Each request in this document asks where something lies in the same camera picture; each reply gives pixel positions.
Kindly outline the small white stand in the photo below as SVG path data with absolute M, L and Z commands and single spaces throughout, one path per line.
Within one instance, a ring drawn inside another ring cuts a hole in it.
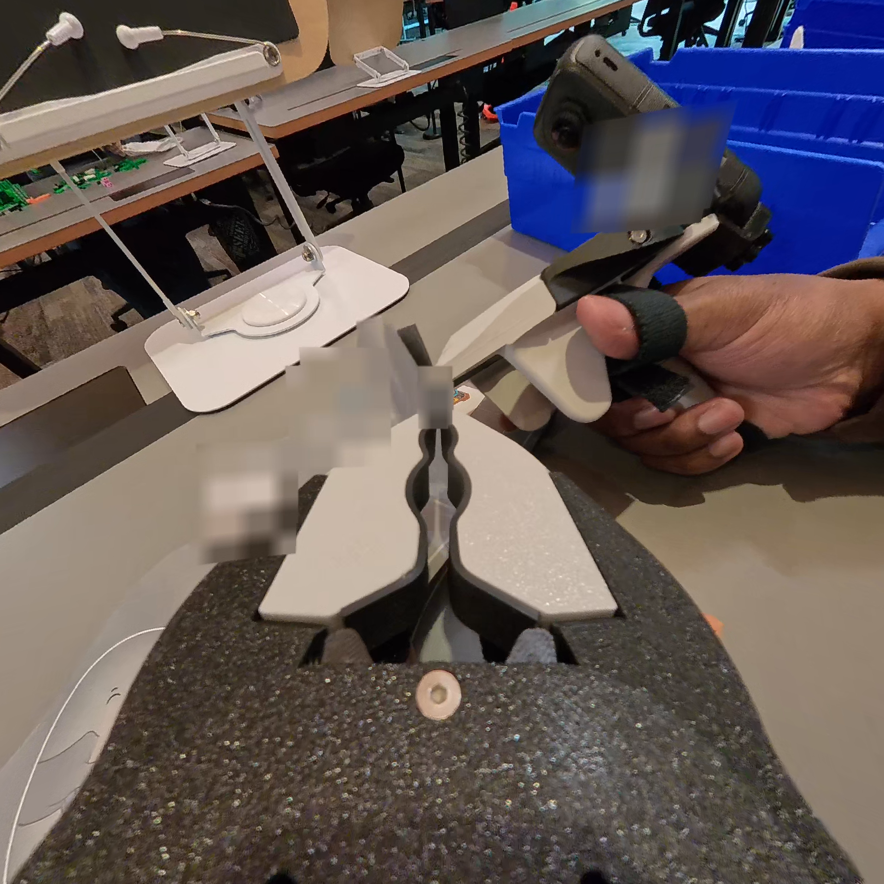
M 174 169 L 189 168 L 198 162 L 216 157 L 221 153 L 226 152 L 227 150 L 232 149 L 236 146 L 235 142 L 233 141 L 221 140 L 218 132 L 215 130 L 215 127 L 213 127 L 212 123 L 205 113 L 201 114 L 201 118 L 204 123 L 204 127 L 207 129 L 211 136 L 211 140 L 192 149 L 186 148 L 184 146 L 179 133 L 177 133 L 170 125 L 165 125 L 164 128 L 168 136 L 172 138 L 176 148 L 178 149 L 178 155 L 163 161 L 163 164 L 165 166 Z

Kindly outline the wood-edged grey desk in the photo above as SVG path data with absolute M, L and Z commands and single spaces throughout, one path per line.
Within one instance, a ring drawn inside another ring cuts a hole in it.
M 251 106 L 268 139 L 278 139 L 501 58 L 567 28 L 628 6 L 628 1 L 544 1 L 410 41 L 397 48 L 413 72 L 382 87 L 362 87 L 363 75 L 335 66 L 261 95 Z
M 189 167 L 171 167 L 165 164 L 165 155 L 153 155 L 133 171 L 111 174 L 109 185 L 94 184 L 83 191 L 89 208 L 65 191 L 50 193 L 44 202 L 3 215 L 2 268 L 98 231 L 92 210 L 114 226 L 263 165 L 251 141 L 234 134 L 222 139 L 232 142 L 233 147 Z

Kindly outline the person's right hand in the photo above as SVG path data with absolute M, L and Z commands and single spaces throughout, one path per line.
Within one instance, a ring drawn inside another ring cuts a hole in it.
M 743 449 L 745 422 L 769 438 L 806 436 L 843 420 L 874 359 L 883 283 L 821 276 L 716 276 L 667 287 L 684 310 L 680 358 L 712 399 L 681 413 L 641 399 L 613 404 L 594 429 L 646 466 L 694 476 Z

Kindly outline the black office chair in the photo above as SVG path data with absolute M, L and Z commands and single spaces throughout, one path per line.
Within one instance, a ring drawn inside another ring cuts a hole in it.
M 321 147 L 304 132 L 276 141 L 279 165 L 293 192 L 300 197 L 322 194 L 317 205 L 333 212 L 349 203 L 355 214 L 371 208 L 370 191 L 381 183 L 407 188 L 402 167 L 405 153 L 391 137 L 369 138 L 352 144 Z
M 209 208 L 209 232 L 238 271 L 248 271 L 267 259 L 264 243 L 250 215 L 239 207 Z

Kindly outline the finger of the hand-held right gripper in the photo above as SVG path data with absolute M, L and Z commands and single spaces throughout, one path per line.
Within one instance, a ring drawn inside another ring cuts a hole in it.
M 478 371 L 475 385 L 518 430 L 542 430 L 556 412 L 556 406 L 510 364 Z
M 400 342 L 419 367 L 448 367 L 452 373 L 475 373 L 502 348 L 514 344 L 556 312 L 556 300 L 536 276 L 458 329 L 442 354 L 432 361 L 415 325 L 400 328 Z

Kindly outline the small clear acrylic stand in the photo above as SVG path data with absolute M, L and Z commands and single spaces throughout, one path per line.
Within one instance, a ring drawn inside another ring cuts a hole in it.
M 355 53 L 355 66 L 365 75 L 359 88 L 378 89 L 402 81 L 415 73 L 409 63 L 383 46 Z

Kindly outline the cluster of green toy bricks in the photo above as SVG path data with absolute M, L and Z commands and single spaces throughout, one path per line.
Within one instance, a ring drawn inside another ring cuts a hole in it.
M 92 165 L 72 163 L 68 175 L 80 190 L 97 186 L 100 195 L 104 195 L 115 187 L 115 176 L 138 171 L 146 162 L 146 157 L 98 157 Z M 1 215 L 21 212 L 68 189 L 67 183 L 49 166 L 19 173 L 1 181 Z

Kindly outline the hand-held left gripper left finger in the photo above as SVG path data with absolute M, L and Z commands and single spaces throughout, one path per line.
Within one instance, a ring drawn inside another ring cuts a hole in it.
M 259 605 L 267 622 L 356 630 L 367 646 L 410 631 L 429 597 L 430 434 L 394 427 L 359 467 L 331 470 Z

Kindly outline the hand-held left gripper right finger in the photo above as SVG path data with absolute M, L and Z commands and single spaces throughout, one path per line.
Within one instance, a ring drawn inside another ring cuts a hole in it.
M 552 474 L 467 414 L 442 433 L 448 590 L 466 627 L 501 650 L 527 628 L 611 618 L 618 605 Z

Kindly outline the black wood-framed panel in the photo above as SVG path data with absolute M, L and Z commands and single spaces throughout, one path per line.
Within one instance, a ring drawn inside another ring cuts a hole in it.
M 242 48 L 172 36 L 128 50 L 116 37 L 119 25 L 269 41 L 279 49 L 282 70 L 271 80 L 287 84 L 320 70 L 326 59 L 353 65 L 363 50 L 393 50 L 402 32 L 396 1 L 3 1 L 3 84 L 62 12 L 81 22 L 83 37 L 45 50 L 2 99 L 2 112 L 121 87 Z

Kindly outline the blue plastic bin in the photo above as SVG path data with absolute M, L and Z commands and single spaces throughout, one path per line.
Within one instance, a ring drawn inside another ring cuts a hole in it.
M 800 43 L 808 49 L 883 49 L 882 1 L 798 1 L 786 26 L 781 46 Z
M 679 50 L 625 57 L 678 105 L 732 112 L 725 146 L 756 172 L 770 243 L 737 271 L 813 274 L 882 256 L 882 50 Z M 592 236 L 576 180 L 541 149 L 547 86 L 497 110 L 511 224 L 570 251 Z

